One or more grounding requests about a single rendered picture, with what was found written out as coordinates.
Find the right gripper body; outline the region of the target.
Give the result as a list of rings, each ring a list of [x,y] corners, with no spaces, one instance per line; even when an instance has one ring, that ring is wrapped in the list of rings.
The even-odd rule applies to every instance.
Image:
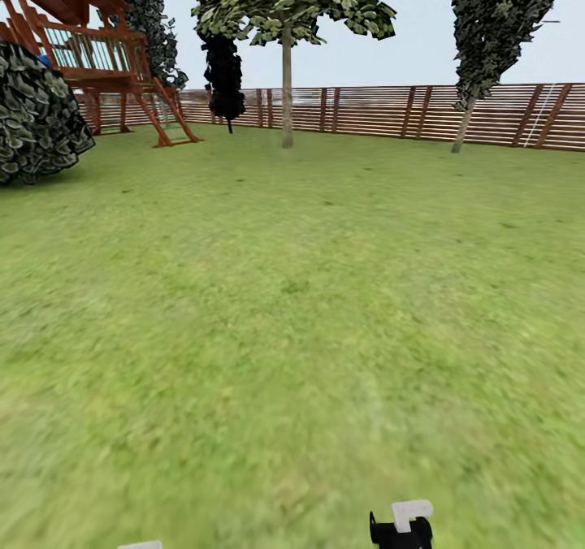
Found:
[[[375,523],[375,534],[379,536],[379,549],[433,549],[432,536],[426,520],[409,520],[410,532],[397,532],[394,522]]]

